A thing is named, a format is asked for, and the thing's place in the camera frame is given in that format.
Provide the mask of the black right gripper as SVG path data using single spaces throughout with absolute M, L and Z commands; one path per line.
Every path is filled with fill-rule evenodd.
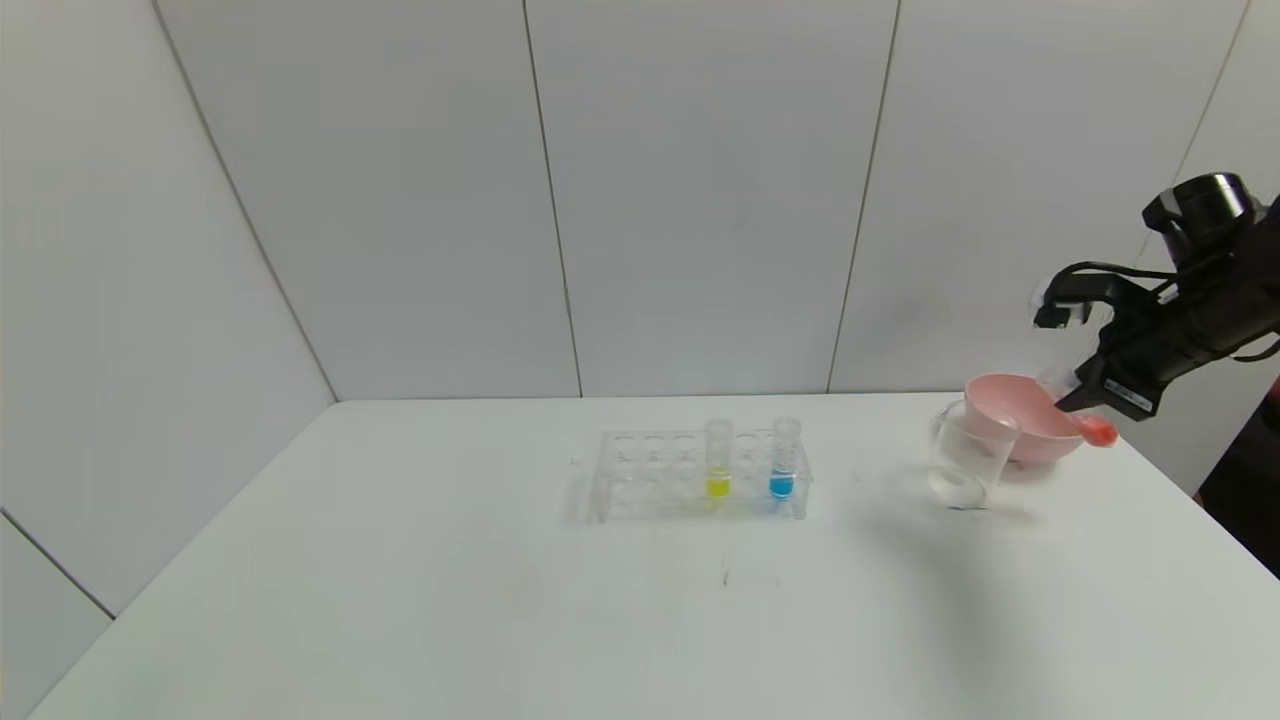
M 1094 355 L 1076 369 L 1080 384 L 1053 388 L 1053 406 L 1083 413 L 1108 405 L 1143 421 L 1155 416 L 1176 379 L 1236 348 L 1236 304 L 1228 293 L 1201 293 L 1162 305 L 1130 281 L 1078 281 L 1083 302 L 1103 302 L 1114 320 Z

